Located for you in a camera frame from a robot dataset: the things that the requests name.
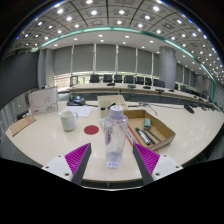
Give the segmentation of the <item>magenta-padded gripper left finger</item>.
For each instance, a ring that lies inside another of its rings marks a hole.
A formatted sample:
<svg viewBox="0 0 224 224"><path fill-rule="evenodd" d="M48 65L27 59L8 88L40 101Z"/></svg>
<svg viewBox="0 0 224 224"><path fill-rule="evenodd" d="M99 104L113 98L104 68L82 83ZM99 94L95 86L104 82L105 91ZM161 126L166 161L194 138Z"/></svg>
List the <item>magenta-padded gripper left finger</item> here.
<svg viewBox="0 0 224 224"><path fill-rule="evenodd" d="M42 169L76 185L81 185L90 155L91 144L87 143L66 155L57 155Z"/></svg>

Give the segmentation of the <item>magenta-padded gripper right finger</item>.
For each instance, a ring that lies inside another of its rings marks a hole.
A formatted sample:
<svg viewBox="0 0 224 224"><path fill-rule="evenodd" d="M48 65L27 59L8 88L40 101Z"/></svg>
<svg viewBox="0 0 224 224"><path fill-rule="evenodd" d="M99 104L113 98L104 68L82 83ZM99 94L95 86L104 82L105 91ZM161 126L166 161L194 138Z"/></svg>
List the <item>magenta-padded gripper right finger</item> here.
<svg viewBox="0 0 224 224"><path fill-rule="evenodd" d="M168 154L159 155L137 143L133 144L133 154L145 185L182 169Z"/></svg>

